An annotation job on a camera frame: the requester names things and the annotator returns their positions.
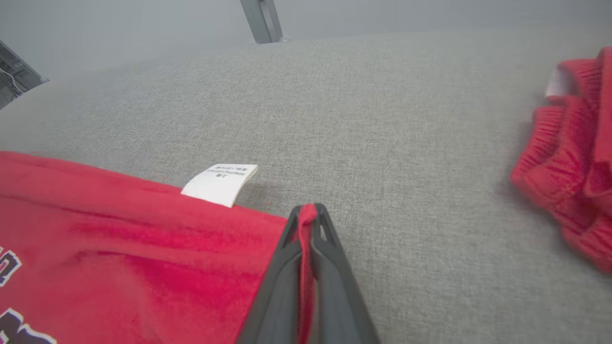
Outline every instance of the white label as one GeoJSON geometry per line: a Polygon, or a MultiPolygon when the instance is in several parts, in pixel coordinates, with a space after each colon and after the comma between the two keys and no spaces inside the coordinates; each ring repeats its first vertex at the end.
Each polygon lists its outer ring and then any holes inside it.
{"type": "Polygon", "coordinates": [[[546,87],[546,96],[561,96],[572,93],[573,79],[571,74],[560,68],[555,68],[546,87]]]}
{"type": "Polygon", "coordinates": [[[240,189],[255,172],[257,165],[218,163],[193,177],[181,194],[231,208],[240,189]]]}

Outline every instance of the metal leg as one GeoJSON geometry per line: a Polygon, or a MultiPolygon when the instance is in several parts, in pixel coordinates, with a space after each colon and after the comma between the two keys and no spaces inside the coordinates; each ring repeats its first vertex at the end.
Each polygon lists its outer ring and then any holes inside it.
{"type": "Polygon", "coordinates": [[[257,43],[278,42],[283,37],[274,0],[240,0],[240,3],[257,43]]]}

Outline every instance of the gray upholstery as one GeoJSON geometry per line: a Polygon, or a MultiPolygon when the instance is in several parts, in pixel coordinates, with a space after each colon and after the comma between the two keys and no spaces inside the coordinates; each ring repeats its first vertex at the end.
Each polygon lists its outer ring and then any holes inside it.
{"type": "Polygon", "coordinates": [[[183,186],[257,163],[237,204],[330,210],[385,343],[609,343],[612,279],[509,173],[555,64],[610,28],[417,32],[176,54],[52,81],[0,149],[183,186]]]}

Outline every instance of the cable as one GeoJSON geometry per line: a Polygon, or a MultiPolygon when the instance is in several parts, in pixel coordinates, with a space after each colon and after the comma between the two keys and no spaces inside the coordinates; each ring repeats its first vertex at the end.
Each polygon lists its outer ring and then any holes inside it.
{"type": "Polygon", "coordinates": [[[15,83],[15,78],[11,74],[9,74],[6,70],[4,70],[2,68],[0,68],[0,71],[2,71],[2,73],[4,73],[4,74],[10,76],[11,80],[13,80],[13,86],[15,86],[15,89],[17,89],[19,94],[23,94],[23,91],[19,87],[17,87],[17,84],[15,83]]]}
{"type": "Polygon", "coordinates": [[[7,89],[9,89],[9,91],[11,92],[11,94],[13,95],[13,97],[15,97],[16,95],[20,95],[19,92],[17,92],[17,90],[15,90],[15,88],[13,87],[13,85],[11,84],[9,78],[6,77],[6,75],[4,74],[0,74],[0,81],[2,81],[2,84],[4,86],[6,86],[7,89]]]}

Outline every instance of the gray wall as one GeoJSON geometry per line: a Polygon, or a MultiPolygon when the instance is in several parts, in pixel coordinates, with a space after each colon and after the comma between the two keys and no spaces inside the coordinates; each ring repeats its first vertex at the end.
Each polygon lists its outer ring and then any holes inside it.
{"type": "MultiPolygon", "coordinates": [[[[612,0],[275,0],[285,36],[610,24],[612,0]]],[[[239,0],[0,0],[0,40],[49,79],[253,43],[239,0]]]]}
{"type": "Polygon", "coordinates": [[[612,0],[274,0],[292,39],[611,24],[612,0]]]}
{"type": "Polygon", "coordinates": [[[253,42],[239,0],[0,0],[0,40],[53,80],[253,42]]]}

